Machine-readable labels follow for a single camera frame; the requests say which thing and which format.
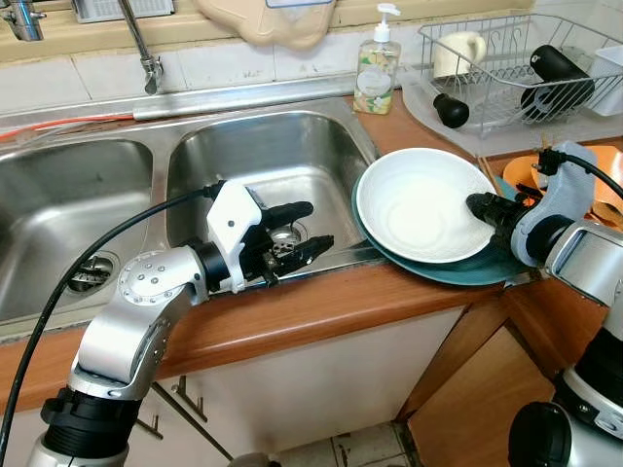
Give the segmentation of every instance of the drain strainer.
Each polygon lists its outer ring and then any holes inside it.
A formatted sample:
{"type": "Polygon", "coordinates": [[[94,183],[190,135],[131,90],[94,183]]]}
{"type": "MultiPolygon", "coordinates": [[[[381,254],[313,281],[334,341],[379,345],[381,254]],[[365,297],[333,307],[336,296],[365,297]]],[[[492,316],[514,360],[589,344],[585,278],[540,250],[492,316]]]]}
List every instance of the drain strainer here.
{"type": "Polygon", "coordinates": [[[275,243],[273,253],[277,256],[293,251],[296,245],[308,239],[308,231],[300,222],[273,229],[270,234],[275,243]]]}
{"type": "Polygon", "coordinates": [[[108,255],[96,253],[82,263],[78,271],[67,283],[69,290],[81,294],[92,292],[106,283],[114,269],[108,255]]]}

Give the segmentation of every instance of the dish soap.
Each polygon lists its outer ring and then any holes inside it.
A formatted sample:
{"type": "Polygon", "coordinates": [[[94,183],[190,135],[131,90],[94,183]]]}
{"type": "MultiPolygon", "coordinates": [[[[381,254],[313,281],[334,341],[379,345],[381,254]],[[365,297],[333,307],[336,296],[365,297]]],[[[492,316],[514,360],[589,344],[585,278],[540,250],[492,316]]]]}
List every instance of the dish soap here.
{"type": "Polygon", "coordinates": [[[359,47],[357,81],[353,108],[370,114],[386,114],[391,106],[393,84],[400,57],[400,44],[389,40],[386,16],[400,16],[391,3],[380,3],[377,10],[383,14],[381,23],[374,30],[374,39],[359,47]]]}

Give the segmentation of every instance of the wooden countertop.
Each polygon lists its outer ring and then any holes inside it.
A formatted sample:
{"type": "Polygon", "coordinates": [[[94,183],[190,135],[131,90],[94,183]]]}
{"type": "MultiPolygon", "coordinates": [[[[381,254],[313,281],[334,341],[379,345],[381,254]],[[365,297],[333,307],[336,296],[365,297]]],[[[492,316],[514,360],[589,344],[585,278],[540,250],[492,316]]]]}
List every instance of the wooden countertop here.
{"type": "MultiPolygon", "coordinates": [[[[396,93],[387,116],[359,114],[382,154],[432,147],[469,159],[409,114],[396,93]]],[[[500,286],[455,287],[390,264],[327,272],[270,290],[220,297],[196,306],[175,328],[159,377],[171,377],[337,337],[501,292],[500,286]]],[[[64,386],[84,328],[46,334],[37,347],[19,397],[20,411],[40,407],[64,386]]],[[[0,408],[25,342],[0,347],[0,408]]]]}

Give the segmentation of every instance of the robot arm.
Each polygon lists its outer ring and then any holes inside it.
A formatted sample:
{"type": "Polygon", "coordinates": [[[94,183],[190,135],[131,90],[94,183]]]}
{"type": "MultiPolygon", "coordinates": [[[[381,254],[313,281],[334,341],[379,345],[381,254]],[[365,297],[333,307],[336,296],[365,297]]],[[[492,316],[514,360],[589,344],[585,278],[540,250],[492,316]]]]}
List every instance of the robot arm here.
{"type": "Polygon", "coordinates": [[[543,266],[583,297],[609,307],[604,325],[580,361],[556,379],[551,403],[523,407],[509,437],[512,467],[614,467],[623,465],[623,234],[581,220],[593,201],[593,177],[569,163],[591,164],[587,149],[564,143],[541,154],[548,189],[534,208],[471,195],[474,215],[495,227],[494,241],[528,266],[543,266]]]}
{"type": "Polygon", "coordinates": [[[269,229],[310,215],[308,202],[266,209],[245,187],[219,187],[206,222],[208,242],[142,253],[118,278],[110,303],[91,322],[67,387],[46,401],[50,426],[31,453],[30,467],[120,467],[128,437],[165,354],[173,326],[208,290],[244,289],[264,276],[269,285],[308,265],[333,245],[311,238],[285,255],[273,252],[269,229]]]}

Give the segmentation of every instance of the white mug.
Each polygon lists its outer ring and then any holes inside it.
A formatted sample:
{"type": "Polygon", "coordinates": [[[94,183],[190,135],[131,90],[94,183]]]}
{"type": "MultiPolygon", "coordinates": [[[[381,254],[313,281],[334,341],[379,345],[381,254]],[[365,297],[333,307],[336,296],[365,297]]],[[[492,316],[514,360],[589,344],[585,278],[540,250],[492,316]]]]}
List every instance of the white mug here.
{"type": "MultiPolygon", "coordinates": [[[[487,43],[476,31],[461,31],[448,34],[439,39],[439,44],[466,56],[474,63],[480,62],[487,54],[487,43]]],[[[434,78],[462,75],[469,72],[469,62],[454,52],[437,44],[435,47],[434,78]]]]}

